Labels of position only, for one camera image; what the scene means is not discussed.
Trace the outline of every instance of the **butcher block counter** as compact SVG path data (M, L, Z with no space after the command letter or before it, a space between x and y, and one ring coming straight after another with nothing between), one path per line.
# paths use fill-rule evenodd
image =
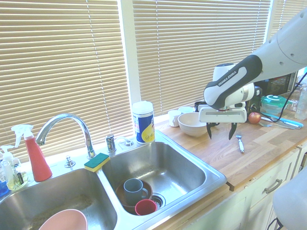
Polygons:
M245 152L240 152L238 140L228 140L231 124L224 123L212 127L212 139L208 134L191 137L183 133L179 127L171 127L168 121L156 124L156 129L163 132L189 152L202 159L227 177L227 185L222 186L194 205L172 217L155 230L172 229L180 225L197 212L210 208L214 202L222 202L236 192L244 189L255 175L266 170L284 157L295 147L307 140L307 120L294 118L294 113L285 111L283 118L298 121L304 127L295 130L280 127L262 127L249 122L238 124L237 131L242 136Z

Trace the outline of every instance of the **white cup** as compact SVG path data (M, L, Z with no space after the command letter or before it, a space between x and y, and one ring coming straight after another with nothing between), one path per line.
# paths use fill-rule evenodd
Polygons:
M178 117L181 115L181 112L179 110L170 110L168 111L168 119L169 119L169 125L172 127L178 127Z

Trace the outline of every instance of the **sponge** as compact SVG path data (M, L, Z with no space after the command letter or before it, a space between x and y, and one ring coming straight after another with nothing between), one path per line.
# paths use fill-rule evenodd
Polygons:
M110 157L108 155L99 153L97 156L95 156L94 158L90 159L87 163L85 163L84 168L91 172L96 172L109 160Z

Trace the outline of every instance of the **red apple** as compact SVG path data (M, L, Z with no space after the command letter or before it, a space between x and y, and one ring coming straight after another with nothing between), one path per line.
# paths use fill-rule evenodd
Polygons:
M248 115L248 121L251 124L257 124L261 120L261 115L256 112L252 112Z

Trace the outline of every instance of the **stainless steel sink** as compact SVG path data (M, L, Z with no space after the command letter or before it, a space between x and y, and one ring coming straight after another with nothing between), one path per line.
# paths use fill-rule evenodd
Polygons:
M201 186L205 172L168 144L154 142L112 157L102 168L113 190L129 178L149 183L169 204Z
M220 172L159 131L149 145L116 146L117 151L96 173L83 169L86 154L52 168L53 177L29 183L0 198L0 230L38 230L53 214L68 208L82 211L89 230L153 229L226 183ZM98 149L97 153L107 153ZM129 178L149 183L159 209L146 216L128 213L115 194Z
M0 203L0 230L38 230L55 213L78 209L89 230L112 230L117 213L97 174L78 169L9 195Z

